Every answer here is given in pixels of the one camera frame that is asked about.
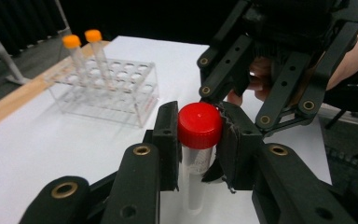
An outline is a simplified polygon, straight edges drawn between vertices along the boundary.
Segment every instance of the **human hand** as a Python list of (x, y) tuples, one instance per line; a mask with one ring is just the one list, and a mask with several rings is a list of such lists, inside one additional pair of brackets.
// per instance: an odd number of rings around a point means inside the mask
[[(291, 100), (291, 104), (298, 101), (303, 90), (305, 90), (310, 77), (313, 73), (315, 66), (312, 66), (306, 71), (306, 75), (300, 80), (300, 84), (297, 88), (297, 92)], [(268, 58), (255, 58), (255, 60), (250, 65), (250, 71), (253, 73), (251, 75), (251, 82), (247, 90), (255, 91), (255, 97), (261, 101), (266, 100), (269, 95), (272, 87), (271, 80), (271, 60)], [(358, 71), (358, 36), (356, 45), (352, 50), (348, 51), (340, 64), (338, 65), (336, 71), (330, 77), (326, 90), (331, 90), (342, 80), (353, 76)], [(227, 95), (227, 100), (235, 105), (242, 104), (242, 97), (237, 96), (234, 91), (231, 91)]]
[[(271, 59), (259, 57), (251, 63), (249, 70), (251, 80), (247, 90), (255, 91), (255, 97), (264, 101), (271, 91)], [(228, 93), (227, 100), (235, 105), (242, 104), (242, 96), (238, 96), (234, 91)]]

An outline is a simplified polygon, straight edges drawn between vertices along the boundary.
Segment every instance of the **plastic tube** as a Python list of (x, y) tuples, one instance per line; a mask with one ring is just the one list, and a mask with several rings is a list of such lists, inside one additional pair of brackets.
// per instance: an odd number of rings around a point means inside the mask
[(106, 56), (103, 52), (103, 42), (101, 32), (98, 30), (88, 30), (85, 32), (87, 41), (91, 44), (92, 51), (95, 56), (95, 62), (98, 65), (98, 68), (101, 72), (101, 77), (106, 87), (109, 88), (112, 86), (109, 64), (106, 60)]
[(180, 110), (178, 137), (182, 143), (184, 209), (192, 215), (202, 210), (206, 184), (201, 180), (221, 132), (222, 120), (214, 106), (194, 103)]
[(89, 71), (86, 66), (86, 60), (80, 48), (80, 39), (77, 35), (66, 35), (62, 38), (63, 45), (69, 50), (72, 61), (78, 75), (78, 84), (80, 86), (88, 86)]

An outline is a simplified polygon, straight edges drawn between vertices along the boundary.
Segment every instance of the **wooden edge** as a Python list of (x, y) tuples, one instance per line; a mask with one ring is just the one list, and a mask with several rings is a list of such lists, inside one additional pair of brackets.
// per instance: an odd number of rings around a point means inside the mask
[[(103, 45), (106, 46), (108, 43), (108, 41), (104, 41)], [(92, 55), (92, 49), (89, 44), (85, 45), (82, 48), (82, 51), (86, 56)], [(23, 105), (30, 102), (42, 91), (46, 90), (48, 88), (48, 84), (45, 82), (44, 77), (47, 74), (51, 74), (52, 72), (56, 71), (56, 69), (60, 68), (64, 64), (68, 63), (68, 60), (71, 60), (70, 57), (61, 60), (59, 63), (53, 65), (48, 70), (38, 75), (25, 85), (20, 86), (11, 94), (2, 98), (0, 100), (0, 121), (5, 119), (7, 116), (12, 114)]]

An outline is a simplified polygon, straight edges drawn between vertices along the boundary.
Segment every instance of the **finger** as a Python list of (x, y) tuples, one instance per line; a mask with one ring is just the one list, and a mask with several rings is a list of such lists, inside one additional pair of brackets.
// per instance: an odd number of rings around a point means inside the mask
[(238, 96), (234, 91), (228, 93), (227, 100), (234, 105), (242, 105), (242, 96)]
[(265, 88), (270, 88), (271, 80), (267, 77), (250, 76), (250, 82), (247, 90), (262, 91)]
[(271, 60), (268, 58), (255, 58), (249, 66), (249, 70), (257, 77), (266, 77), (271, 75)]
[(265, 101), (271, 89), (264, 89), (262, 91), (255, 91), (255, 98)]

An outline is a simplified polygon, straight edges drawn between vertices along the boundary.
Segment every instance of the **test tube rack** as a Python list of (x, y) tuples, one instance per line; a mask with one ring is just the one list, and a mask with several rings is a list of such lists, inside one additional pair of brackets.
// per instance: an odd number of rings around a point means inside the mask
[(109, 75), (101, 74), (94, 57), (86, 60), (86, 81), (67, 60), (45, 76), (61, 112), (107, 119), (142, 128), (158, 101), (153, 63), (107, 59)]

